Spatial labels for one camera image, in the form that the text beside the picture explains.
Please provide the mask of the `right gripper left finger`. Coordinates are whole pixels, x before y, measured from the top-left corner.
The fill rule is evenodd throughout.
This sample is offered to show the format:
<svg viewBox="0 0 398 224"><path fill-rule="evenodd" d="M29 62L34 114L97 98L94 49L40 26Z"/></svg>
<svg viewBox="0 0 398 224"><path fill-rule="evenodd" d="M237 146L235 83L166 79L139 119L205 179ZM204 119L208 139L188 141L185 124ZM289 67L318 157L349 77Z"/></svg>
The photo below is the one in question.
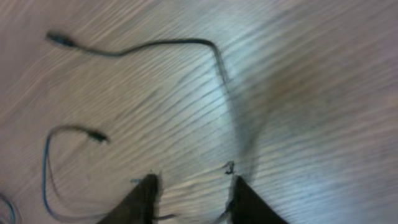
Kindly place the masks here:
<svg viewBox="0 0 398 224"><path fill-rule="evenodd" d="M159 179L146 175L98 224L153 224Z"/></svg>

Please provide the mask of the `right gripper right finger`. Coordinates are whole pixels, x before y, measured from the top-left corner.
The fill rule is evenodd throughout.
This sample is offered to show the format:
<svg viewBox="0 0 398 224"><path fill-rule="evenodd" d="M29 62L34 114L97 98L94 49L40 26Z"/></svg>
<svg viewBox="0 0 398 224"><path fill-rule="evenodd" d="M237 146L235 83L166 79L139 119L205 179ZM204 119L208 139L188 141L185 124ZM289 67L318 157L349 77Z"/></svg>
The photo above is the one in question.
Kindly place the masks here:
<svg viewBox="0 0 398 224"><path fill-rule="evenodd" d="M235 179L228 213L232 224L287 224L241 176Z"/></svg>

